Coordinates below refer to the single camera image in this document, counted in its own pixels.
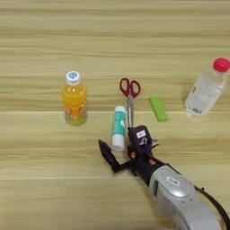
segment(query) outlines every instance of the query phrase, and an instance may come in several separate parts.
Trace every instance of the orange liquid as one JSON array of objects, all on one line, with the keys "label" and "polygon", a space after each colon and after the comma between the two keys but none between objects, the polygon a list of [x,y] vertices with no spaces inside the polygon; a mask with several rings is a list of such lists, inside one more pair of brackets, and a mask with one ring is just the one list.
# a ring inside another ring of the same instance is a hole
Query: orange liquid
[{"label": "orange liquid", "polygon": [[61,91],[65,109],[66,122],[73,126],[80,126],[87,119],[87,90],[85,84],[66,84]]}]

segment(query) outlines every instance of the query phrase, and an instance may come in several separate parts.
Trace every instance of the glue stick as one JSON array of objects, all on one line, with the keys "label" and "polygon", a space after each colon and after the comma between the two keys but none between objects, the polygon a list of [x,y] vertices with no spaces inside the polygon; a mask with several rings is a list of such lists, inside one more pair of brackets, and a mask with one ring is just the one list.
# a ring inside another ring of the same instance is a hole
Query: glue stick
[{"label": "glue stick", "polygon": [[126,108],[117,106],[114,110],[111,149],[122,152],[125,149]]}]

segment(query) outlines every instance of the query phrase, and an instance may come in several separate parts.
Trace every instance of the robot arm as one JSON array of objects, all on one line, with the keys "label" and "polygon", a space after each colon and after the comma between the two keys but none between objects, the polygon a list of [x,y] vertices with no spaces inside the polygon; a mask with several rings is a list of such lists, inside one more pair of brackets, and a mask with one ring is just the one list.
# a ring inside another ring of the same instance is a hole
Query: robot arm
[{"label": "robot arm", "polygon": [[197,197],[203,193],[217,208],[230,230],[230,220],[222,206],[204,190],[195,187],[169,164],[156,159],[151,149],[158,145],[145,126],[128,129],[130,160],[119,164],[109,146],[99,141],[102,155],[114,173],[129,169],[149,187],[163,214],[172,220],[176,230],[221,230],[217,217]]}]

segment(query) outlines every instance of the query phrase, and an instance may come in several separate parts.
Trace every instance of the plastic bottle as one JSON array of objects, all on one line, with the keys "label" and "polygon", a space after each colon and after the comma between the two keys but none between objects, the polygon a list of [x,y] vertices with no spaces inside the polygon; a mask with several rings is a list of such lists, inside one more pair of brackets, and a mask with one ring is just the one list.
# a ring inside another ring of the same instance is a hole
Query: plastic bottle
[{"label": "plastic bottle", "polygon": [[85,84],[81,83],[81,76],[76,71],[66,74],[66,85],[61,91],[66,122],[73,126],[80,126],[86,122],[86,96]]},{"label": "plastic bottle", "polygon": [[225,89],[229,67],[229,60],[218,58],[211,71],[199,76],[184,104],[188,115],[200,117],[210,112]]},{"label": "plastic bottle", "polygon": [[125,149],[126,108],[115,107],[111,137],[111,149],[123,152]]}]

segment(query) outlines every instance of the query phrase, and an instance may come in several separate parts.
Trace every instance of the scissors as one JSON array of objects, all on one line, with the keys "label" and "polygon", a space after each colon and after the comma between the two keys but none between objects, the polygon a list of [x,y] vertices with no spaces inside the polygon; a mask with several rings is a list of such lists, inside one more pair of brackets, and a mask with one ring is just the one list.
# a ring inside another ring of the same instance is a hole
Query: scissors
[{"label": "scissors", "polygon": [[128,97],[128,127],[133,127],[133,99],[140,94],[140,84],[133,80],[129,81],[127,78],[122,78],[119,82],[119,88],[123,94]]}]

